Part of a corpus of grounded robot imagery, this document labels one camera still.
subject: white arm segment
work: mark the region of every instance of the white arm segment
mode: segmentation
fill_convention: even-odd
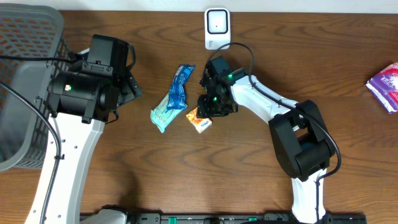
[[[295,108],[295,105],[297,104],[296,101],[289,100],[278,95],[268,87],[261,84],[254,75],[252,75],[252,81],[262,91],[268,93],[268,95],[277,100],[282,100],[283,103]],[[236,81],[236,83],[231,87],[231,91],[237,104],[249,108],[267,124],[268,121],[275,117],[275,115],[285,114],[290,111],[283,106],[279,106],[277,103],[252,88],[248,76]],[[302,223],[315,223],[317,221],[317,213],[315,212],[315,180],[319,175],[324,173],[326,173],[326,169],[319,170],[312,174],[305,182],[301,182],[299,179],[292,179],[294,196],[292,210],[297,220]],[[325,209],[323,208],[323,180],[320,181],[319,190],[319,217],[321,218],[325,214]]]
[[[45,224],[79,223],[81,195],[83,194],[91,156],[103,132],[104,123],[92,120],[91,124],[83,124],[81,116],[63,113],[59,113],[56,118],[49,118],[49,121],[61,139],[62,154],[65,155],[65,159],[59,163],[47,207]],[[55,155],[54,138],[49,134],[39,186],[25,224],[40,223],[40,214],[45,193],[49,186]]]
[[[258,88],[268,93],[270,96],[274,97],[277,100],[282,100],[283,103],[289,106],[292,106],[294,108],[296,107],[295,104],[297,103],[297,101],[289,100],[284,98],[283,96],[278,95],[276,92],[261,84],[254,75],[251,76],[251,79]],[[231,91],[237,104],[249,108],[251,111],[257,114],[257,116],[263,119],[267,124],[268,121],[274,118],[275,115],[284,114],[290,111],[283,106],[279,106],[277,103],[255,90],[251,86],[248,76],[237,80],[236,83],[231,87]]]
[[[326,169],[318,170],[308,177],[308,180],[302,182],[299,179],[292,179],[293,184],[293,215],[299,222],[302,223],[315,223],[317,222],[316,202],[317,202],[317,185],[315,181],[318,176],[326,174]],[[323,179],[319,181],[319,218],[325,214],[323,207]]]

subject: purple snack packet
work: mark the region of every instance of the purple snack packet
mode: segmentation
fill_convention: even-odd
[[[398,63],[393,63],[365,84],[388,113],[398,111]]]

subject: blue snack wrapper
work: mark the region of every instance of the blue snack wrapper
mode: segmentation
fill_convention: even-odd
[[[169,103],[167,104],[168,110],[185,110],[187,108],[187,105],[185,104],[185,90],[183,85],[188,82],[194,69],[194,65],[178,66],[169,90]]]

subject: power cord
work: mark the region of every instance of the power cord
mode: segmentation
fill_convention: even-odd
[[[49,128],[49,131],[51,132],[51,134],[52,134],[52,136],[54,138],[54,141],[55,141],[55,145],[57,147],[57,153],[56,153],[56,156],[55,156],[54,168],[52,169],[51,178],[50,178],[50,182],[49,182],[49,187],[47,188],[47,192],[45,193],[42,213],[41,213],[41,216],[40,216],[40,224],[43,224],[44,220],[45,220],[45,214],[47,212],[47,207],[49,205],[49,199],[50,199],[50,196],[51,196],[52,187],[54,185],[55,176],[57,175],[58,166],[59,166],[60,159],[61,159],[61,143],[60,143],[60,139],[59,139],[57,133],[55,132],[54,128],[49,123],[49,121],[45,118],[45,116],[32,103],[30,103],[26,98],[24,98],[22,95],[20,95],[17,91],[15,91],[11,87],[7,86],[4,82],[0,81],[0,86],[3,87],[4,89],[6,89],[12,95],[14,95],[18,100],[21,100],[27,107],[29,107],[35,114],[37,114],[37,116]]]
[[[207,60],[207,62],[206,62],[206,64],[205,64],[205,69],[204,69],[204,71],[203,71],[203,77],[205,77],[206,66],[207,66],[207,64],[209,63],[210,59],[214,56],[214,54],[216,54],[216,53],[217,53],[219,50],[221,50],[223,47],[226,47],[226,46],[229,46],[229,45],[240,45],[240,46],[243,46],[243,47],[245,47],[246,49],[248,49],[248,50],[250,51],[250,54],[251,54],[251,63],[250,63],[250,69],[249,69],[249,81],[250,81],[250,84],[252,85],[252,87],[253,87],[255,90],[257,90],[259,93],[263,94],[265,97],[271,99],[271,100],[274,101],[275,103],[278,103],[279,105],[284,106],[284,107],[290,109],[291,111],[294,111],[295,113],[301,115],[303,118],[305,118],[305,119],[307,119],[307,120],[309,120],[309,121],[312,121],[312,122],[315,124],[315,126],[316,126],[317,128],[319,128],[319,129],[324,133],[324,135],[330,140],[331,144],[332,144],[333,147],[335,148],[336,156],[337,156],[337,165],[336,165],[336,167],[335,167],[332,171],[330,171],[329,173],[317,177],[317,180],[315,181],[315,184],[317,185],[317,192],[316,192],[316,194],[317,194],[317,196],[316,196],[316,198],[317,198],[317,203],[316,203],[315,211],[317,212],[317,224],[318,224],[318,223],[319,223],[319,213],[318,213],[318,210],[319,210],[319,186],[320,186],[320,180],[324,179],[325,177],[329,177],[329,176],[335,174],[335,173],[340,169],[340,167],[341,167],[341,154],[340,154],[340,150],[339,150],[339,148],[338,148],[338,146],[337,146],[335,140],[334,140],[334,139],[332,138],[332,136],[322,127],[322,125],[320,124],[320,122],[319,122],[317,119],[315,119],[313,116],[311,116],[311,115],[309,115],[309,114],[303,113],[302,111],[300,111],[300,110],[298,110],[298,109],[296,109],[296,108],[294,108],[294,107],[291,107],[291,106],[289,106],[289,105],[283,103],[282,100],[277,100],[277,99],[273,98],[272,96],[268,95],[267,93],[265,93],[264,91],[262,91],[260,88],[258,88],[258,87],[256,86],[256,83],[254,83],[254,82],[252,81],[252,79],[251,79],[252,71],[253,71],[253,66],[254,66],[254,54],[253,54],[253,51],[250,49],[250,47],[248,47],[247,45],[242,44],[242,43],[239,43],[239,42],[231,42],[231,43],[224,44],[224,45],[222,45],[221,47],[217,48],[217,49],[210,55],[209,59]]]
[[[73,63],[71,60],[66,58],[55,58],[55,57],[15,57],[15,56],[7,56],[7,55],[0,55],[1,59],[9,59],[9,60],[25,60],[25,61],[57,61],[57,62],[66,62],[66,63]]]

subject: orange snack packet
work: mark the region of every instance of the orange snack packet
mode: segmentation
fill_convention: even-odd
[[[193,109],[191,112],[189,112],[186,116],[189,122],[194,125],[195,129],[198,131],[198,133],[204,132],[206,128],[210,127],[213,122],[209,118],[197,118],[197,111],[198,108]]]

